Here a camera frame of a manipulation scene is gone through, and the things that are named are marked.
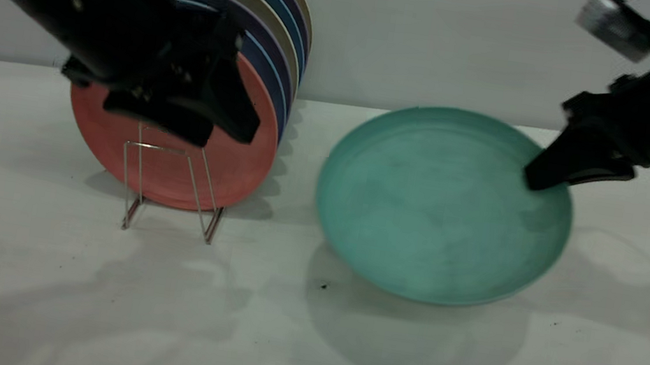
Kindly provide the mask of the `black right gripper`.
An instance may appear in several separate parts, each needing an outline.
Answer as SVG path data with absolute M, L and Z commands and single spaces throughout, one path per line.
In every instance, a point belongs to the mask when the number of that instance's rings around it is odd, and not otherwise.
M 607 92 L 580 92 L 561 106 L 571 125 L 593 119 L 617 137 L 618 151 L 650 167 L 650 71 L 622 75 Z M 541 191 L 561 183 L 630 181 L 636 171 L 628 162 L 611 159 L 596 136 L 563 131 L 525 167 L 524 176 L 529 189 Z

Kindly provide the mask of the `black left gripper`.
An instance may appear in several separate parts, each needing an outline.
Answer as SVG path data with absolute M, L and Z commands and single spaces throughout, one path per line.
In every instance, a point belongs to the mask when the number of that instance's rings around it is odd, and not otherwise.
M 260 117 L 237 67 L 243 29 L 226 13 L 177 0 L 75 0 L 72 56 L 62 74 L 99 87 L 103 109 L 197 147 L 218 123 L 252 143 Z

